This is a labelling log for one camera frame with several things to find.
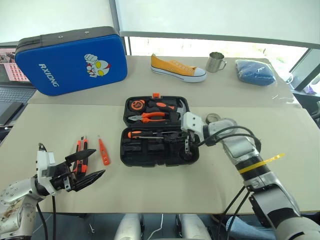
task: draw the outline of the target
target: floor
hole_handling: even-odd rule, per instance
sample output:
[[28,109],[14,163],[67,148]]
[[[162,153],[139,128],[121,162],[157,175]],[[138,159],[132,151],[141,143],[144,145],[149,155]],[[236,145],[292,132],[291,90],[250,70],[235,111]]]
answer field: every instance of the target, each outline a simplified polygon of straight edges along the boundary
[[[47,219],[47,228],[49,239],[52,239],[53,234],[53,217],[51,213],[44,213],[44,219]],[[71,215],[56,216],[56,239],[57,240],[112,240],[116,234],[117,228],[124,214],[119,213],[96,213],[87,214],[86,217],[78,217]],[[161,214],[143,214],[144,217],[144,240],[150,234],[160,227]],[[211,220],[210,215],[199,215],[204,225],[216,234],[217,225]],[[44,240],[44,228],[41,226],[39,215],[36,217],[36,223],[33,230],[32,240]],[[164,214],[162,230],[153,234],[151,239],[157,238],[176,238],[176,215]]]

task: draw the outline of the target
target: laptop screen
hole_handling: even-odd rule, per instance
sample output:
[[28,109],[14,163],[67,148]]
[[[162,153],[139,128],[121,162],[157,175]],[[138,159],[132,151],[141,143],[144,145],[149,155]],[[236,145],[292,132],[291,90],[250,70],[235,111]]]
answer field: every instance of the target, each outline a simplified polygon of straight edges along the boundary
[[29,79],[23,74],[15,62],[16,46],[0,48],[0,86],[30,86]]

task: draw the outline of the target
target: tool box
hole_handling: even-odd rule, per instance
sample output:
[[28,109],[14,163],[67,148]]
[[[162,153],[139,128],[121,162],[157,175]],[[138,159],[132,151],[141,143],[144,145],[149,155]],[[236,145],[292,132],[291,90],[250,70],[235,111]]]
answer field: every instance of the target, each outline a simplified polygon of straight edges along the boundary
[[111,26],[23,38],[15,61],[49,96],[119,82],[128,71],[121,38]]
[[154,167],[193,164],[199,149],[182,132],[181,116],[189,111],[180,96],[136,96],[126,100],[120,158],[126,166]]

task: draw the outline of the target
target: mug handle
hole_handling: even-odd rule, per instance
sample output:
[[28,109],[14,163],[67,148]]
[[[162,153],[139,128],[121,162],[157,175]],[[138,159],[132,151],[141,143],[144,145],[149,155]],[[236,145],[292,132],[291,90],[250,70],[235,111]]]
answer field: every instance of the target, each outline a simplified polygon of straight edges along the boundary
[[224,66],[223,66],[223,68],[219,68],[219,71],[222,70],[222,69],[224,69],[225,66],[227,65],[227,61],[226,61],[226,60],[222,60],[222,62],[224,62]]

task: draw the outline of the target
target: black tool case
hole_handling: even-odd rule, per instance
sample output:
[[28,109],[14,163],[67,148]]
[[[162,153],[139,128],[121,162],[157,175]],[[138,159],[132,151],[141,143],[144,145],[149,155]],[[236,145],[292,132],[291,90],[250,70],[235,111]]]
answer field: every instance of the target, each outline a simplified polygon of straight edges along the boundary
[[[132,109],[133,103],[142,100],[144,107],[140,104]],[[199,158],[199,149],[192,145],[190,133],[182,132],[180,113],[165,112],[151,103],[164,103],[169,106],[182,107],[181,101],[185,105],[186,112],[189,111],[188,102],[180,96],[136,96],[126,100],[123,121],[127,128],[123,130],[120,143],[120,158],[128,166],[154,167],[155,165],[178,166],[193,164]],[[130,120],[131,116],[140,116],[142,113],[165,112],[165,116],[152,116],[153,120],[165,119],[165,122],[147,122],[141,120]],[[128,133],[136,131],[152,131],[148,137],[161,138],[129,138]],[[188,152],[186,153],[186,138],[188,138]]]

